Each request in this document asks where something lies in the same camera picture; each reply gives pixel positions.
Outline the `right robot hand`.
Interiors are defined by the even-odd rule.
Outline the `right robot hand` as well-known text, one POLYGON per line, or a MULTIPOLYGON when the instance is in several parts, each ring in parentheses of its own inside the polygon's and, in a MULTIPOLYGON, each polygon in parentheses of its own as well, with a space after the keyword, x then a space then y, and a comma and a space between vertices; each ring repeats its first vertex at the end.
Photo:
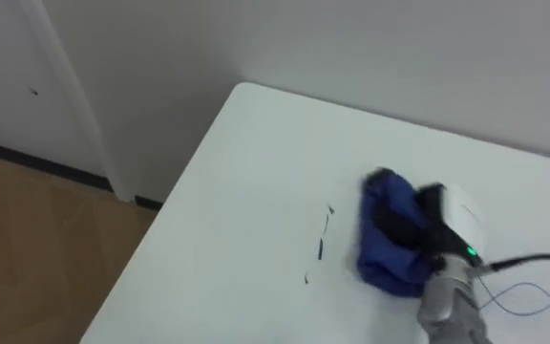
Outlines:
POLYGON ((452 186, 432 183, 406 197, 391 194, 372 218, 395 245, 428 259, 450 254, 473 268, 483 263, 480 219, 464 203, 463 193, 452 186))

